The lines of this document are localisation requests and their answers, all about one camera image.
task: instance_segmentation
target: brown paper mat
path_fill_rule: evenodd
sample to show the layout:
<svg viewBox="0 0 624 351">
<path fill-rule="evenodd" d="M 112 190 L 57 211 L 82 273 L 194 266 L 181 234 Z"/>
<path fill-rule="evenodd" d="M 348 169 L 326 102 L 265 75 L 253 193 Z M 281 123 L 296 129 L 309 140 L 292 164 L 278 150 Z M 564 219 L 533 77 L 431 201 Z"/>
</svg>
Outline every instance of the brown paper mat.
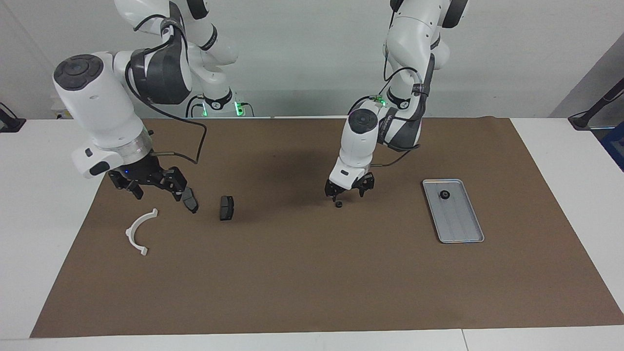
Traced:
<svg viewBox="0 0 624 351">
<path fill-rule="evenodd" d="M 337 209 L 323 187 L 343 120 L 207 121 L 202 162 L 180 166 L 196 215 L 105 179 L 31 337 L 481 329 L 624 324 L 507 119 L 426 119 L 422 148 L 374 169 Z M 146 121 L 157 151 L 194 154 L 199 128 Z M 375 162 L 397 153 L 378 147 Z M 464 181 L 485 242 L 436 237 L 421 182 Z M 219 222 L 233 195 L 232 222 Z M 137 232 L 124 230 L 153 207 Z"/>
</svg>

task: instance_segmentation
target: white plastic bracket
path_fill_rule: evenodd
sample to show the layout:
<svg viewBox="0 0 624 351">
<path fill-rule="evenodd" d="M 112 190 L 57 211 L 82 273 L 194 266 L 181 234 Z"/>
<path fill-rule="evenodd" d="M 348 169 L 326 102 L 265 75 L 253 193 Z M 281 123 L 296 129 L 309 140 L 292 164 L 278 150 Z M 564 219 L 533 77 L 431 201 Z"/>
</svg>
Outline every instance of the white plastic bracket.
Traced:
<svg viewBox="0 0 624 351">
<path fill-rule="evenodd" d="M 141 217 L 139 217 L 137 220 L 134 221 L 134 223 L 130 226 L 130 228 L 125 230 L 125 234 L 128 237 L 128 240 L 130 240 L 130 244 L 132 244 L 132 246 L 137 248 L 137 250 L 141 251 L 141 254 L 143 256 L 147 255 L 147 248 L 145 246 L 137 245 L 137 243 L 134 241 L 134 234 L 136 233 L 137 228 L 139 228 L 139 226 L 143 224 L 143 222 L 145 222 L 148 219 L 156 218 L 156 216 L 158 216 L 158 210 L 154 209 L 150 213 L 144 214 Z"/>
</svg>

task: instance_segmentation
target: silver tray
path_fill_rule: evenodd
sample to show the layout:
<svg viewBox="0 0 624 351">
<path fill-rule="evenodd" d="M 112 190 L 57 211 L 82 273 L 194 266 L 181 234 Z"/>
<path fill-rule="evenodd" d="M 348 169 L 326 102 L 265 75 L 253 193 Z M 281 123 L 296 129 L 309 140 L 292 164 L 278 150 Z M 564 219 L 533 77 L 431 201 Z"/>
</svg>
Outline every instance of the silver tray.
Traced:
<svg viewBox="0 0 624 351">
<path fill-rule="evenodd" d="M 422 187 L 441 242 L 457 244 L 485 239 L 461 180 L 428 179 L 422 182 Z"/>
</svg>

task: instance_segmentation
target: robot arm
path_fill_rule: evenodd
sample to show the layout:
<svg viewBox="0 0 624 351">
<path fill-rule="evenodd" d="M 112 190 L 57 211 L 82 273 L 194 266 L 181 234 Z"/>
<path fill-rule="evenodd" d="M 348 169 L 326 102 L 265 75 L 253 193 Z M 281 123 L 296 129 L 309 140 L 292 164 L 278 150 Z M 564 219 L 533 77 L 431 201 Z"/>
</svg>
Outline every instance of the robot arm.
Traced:
<svg viewBox="0 0 624 351">
<path fill-rule="evenodd" d="M 165 23 L 174 21 L 173 44 L 166 52 L 157 52 L 153 57 L 141 56 L 141 51 L 132 53 L 132 77 L 139 94 L 157 104 L 179 104 L 192 90 L 192 79 L 196 79 L 203 94 L 200 96 L 213 112 L 235 112 L 235 95 L 226 75 L 218 66 L 236 62 L 238 49 L 227 37 L 217 31 L 208 13 L 204 0 L 115 0 L 119 14 L 137 31 L 161 34 Z M 174 30 L 182 28 L 182 33 Z M 176 55 L 182 54 L 179 64 Z M 121 62 L 127 60 L 126 52 L 118 53 Z M 141 62 L 149 62 L 145 77 L 141 74 Z M 115 70 L 123 73 L 125 66 L 115 62 Z"/>
<path fill-rule="evenodd" d="M 165 4 L 166 12 L 157 1 L 144 9 L 156 15 L 136 16 L 139 27 L 159 28 L 161 45 L 115 55 L 97 52 L 70 57 L 55 70 L 54 85 L 74 119 L 90 135 L 89 143 L 72 154 L 85 177 L 107 172 L 118 189 L 128 190 L 137 199 L 143 196 L 140 185 L 152 185 L 171 192 L 195 213 L 197 201 L 186 179 L 177 167 L 161 168 L 150 133 L 134 113 L 122 85 L 128 82 L 130 89 L 150 104 L 179 104 L 189 95 L 192 79 L 182 12 L 174 2 Z"/>
<path fill-rule="evenodd" d="M 467 0 L 391 0 L 396 17 L 384 52 L 394 71 L 387 91 L 392 104 L 385 106 L 379 96 L 371 96 L 349 112 L 339 157 L 325 186 L 328 197 L 335 201 L 350 189 L 359 189 L 363 196 L 374 187 L 369 171 L 376 144 L 398 152 L 418 148 L 436 52 L 442 63 L 448 60 L 439 27 L 454 27 L 466 5 Z"/>
</svg>

